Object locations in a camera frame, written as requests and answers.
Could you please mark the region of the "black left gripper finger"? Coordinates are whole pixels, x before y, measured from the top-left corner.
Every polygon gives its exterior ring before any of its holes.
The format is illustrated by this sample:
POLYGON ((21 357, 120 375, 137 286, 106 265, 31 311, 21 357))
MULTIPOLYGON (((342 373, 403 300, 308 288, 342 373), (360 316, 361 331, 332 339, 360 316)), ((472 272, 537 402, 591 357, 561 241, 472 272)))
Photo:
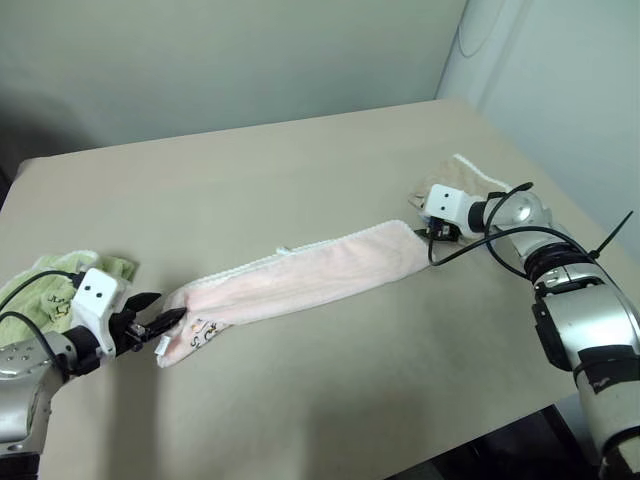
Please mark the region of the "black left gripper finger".
POLYGON ((123 313, 128 317, 136 317, 161 297, 157 292, 141 292, 129 297, 123 307, 123 313))
POLYGON ((187 309, 174 308, 166 310, 144 327, 143 340, 151 341, 174 328, 180 320, 185 316, 187 309))

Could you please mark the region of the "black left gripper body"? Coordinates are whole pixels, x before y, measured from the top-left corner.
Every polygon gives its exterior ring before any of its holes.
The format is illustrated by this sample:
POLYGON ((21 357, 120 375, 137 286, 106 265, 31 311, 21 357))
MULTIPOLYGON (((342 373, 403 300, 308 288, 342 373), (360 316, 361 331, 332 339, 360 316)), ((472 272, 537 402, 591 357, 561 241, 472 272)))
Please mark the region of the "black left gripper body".
POLYGON ((124 308, 111 315, 109 332, 115 345, 115 355, 120 356, 129 351, 138 352, 150 340, 149 330, 137 322, 138 311, 124 308))

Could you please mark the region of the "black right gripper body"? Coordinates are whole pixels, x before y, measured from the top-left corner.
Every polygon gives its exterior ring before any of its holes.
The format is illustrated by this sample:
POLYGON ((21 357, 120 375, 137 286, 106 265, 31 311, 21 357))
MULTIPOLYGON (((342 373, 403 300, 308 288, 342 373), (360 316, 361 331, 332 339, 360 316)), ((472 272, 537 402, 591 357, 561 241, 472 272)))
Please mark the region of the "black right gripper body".
POLYGON ((421 217, 424 228, 429 231, 429 237, 426 240, 457 242, 461 236, 458 226, 450 223, 442 218, 434 216, 421 217))

